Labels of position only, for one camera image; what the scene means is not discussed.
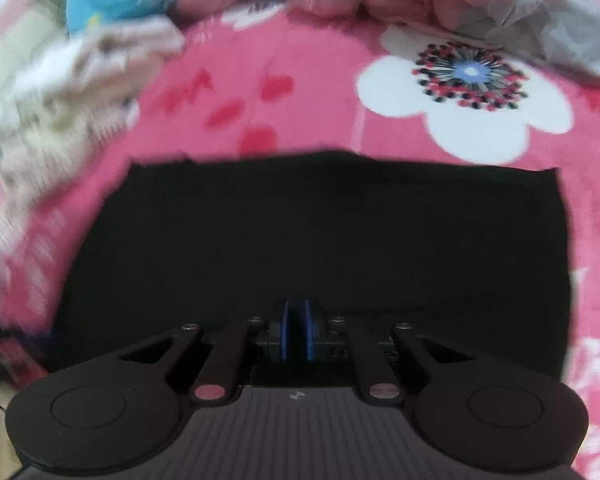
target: pink circular marker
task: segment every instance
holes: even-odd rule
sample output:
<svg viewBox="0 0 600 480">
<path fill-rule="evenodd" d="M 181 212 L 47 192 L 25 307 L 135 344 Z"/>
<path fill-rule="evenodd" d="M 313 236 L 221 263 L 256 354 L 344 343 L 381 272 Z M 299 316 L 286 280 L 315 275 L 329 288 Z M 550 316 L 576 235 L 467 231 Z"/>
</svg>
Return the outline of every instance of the pink circular marker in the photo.
<svg viewBox="0 0 600 480">
<path fill-rule="evenodd" d="M 369 388 L 369 393 L 376 399 L 395 399 L 400 395 L 400 388 L 395 384 L 378 383 Z"/>
<path fill-rule="evenodd" d="M 224 397 L 226 391 L 220 384 L 203 384 L 198 386 L 193 394 L 200 400 L 218 400 Z"/>
</svg>

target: pink blanket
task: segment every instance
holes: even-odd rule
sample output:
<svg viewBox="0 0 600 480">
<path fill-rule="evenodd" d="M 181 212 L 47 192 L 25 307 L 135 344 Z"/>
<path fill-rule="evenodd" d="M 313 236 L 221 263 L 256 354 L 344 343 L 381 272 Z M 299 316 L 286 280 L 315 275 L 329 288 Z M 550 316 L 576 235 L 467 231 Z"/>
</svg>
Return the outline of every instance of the pink blanket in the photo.
<svg viewBox="0 0 600 480">
<path fill-rule="evenodd" d="M 20 224 L 1 226 L 1 323 L 50 328 L 72 259 L 130 161 L 345 148 L 558 167 L 574 295 L 564 379 L 590 413 L 575 465 L 600 480 L 600 89 L 452 41 L 259 2 L 190 29 L 185 54 L 150 84 L 139 108 L 137 124 L 69 189 Z"/>
</svg>

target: flower print center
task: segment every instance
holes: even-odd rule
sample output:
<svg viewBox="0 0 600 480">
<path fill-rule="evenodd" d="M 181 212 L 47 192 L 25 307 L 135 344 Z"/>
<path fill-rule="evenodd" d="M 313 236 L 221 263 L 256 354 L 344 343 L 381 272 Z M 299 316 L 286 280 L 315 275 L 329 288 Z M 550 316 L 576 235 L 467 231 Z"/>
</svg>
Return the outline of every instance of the flower print center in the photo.
<svg viewBox="0 0 600 480">
<path fill-rule="evenodd" d="M 462 107 L 494 112 L 517 110 L 528 97 L 525 74 L 485 48 L 455 41 L 430 43 L 418 56 L 413 74 L 425 77 L 418 84 L 437 103 L 455 100 Z"/>
</svg>

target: white cloth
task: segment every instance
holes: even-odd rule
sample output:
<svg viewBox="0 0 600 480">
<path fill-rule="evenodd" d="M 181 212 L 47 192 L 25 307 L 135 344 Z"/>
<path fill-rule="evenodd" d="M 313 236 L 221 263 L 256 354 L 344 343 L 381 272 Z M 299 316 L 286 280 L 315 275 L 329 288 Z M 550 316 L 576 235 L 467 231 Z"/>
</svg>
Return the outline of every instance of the white cloth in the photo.
<svg viewBox="0 0 600 480">
<path fill-rule="evenodd" d="M 73 180 L 184 43 L 163 16 L 121 22 L 49 47 L 17 76 L 0 103 L 0 180 L 11 205 L 36 205 Z"/>
</svg>

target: gray cloth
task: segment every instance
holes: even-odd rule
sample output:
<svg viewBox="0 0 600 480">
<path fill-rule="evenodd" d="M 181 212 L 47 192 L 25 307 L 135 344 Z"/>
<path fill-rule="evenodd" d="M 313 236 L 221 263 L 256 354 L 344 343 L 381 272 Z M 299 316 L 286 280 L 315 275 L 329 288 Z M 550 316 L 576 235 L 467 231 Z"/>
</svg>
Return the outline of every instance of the gray cloth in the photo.
<svg viewBox="0 0 600 480">
<path fill-rule="evenodd" d="M 600 0 L 516 0 L 508 13 L 467 9 L 462 21 L 458 34 L 600 85 Z"/>
</svg>

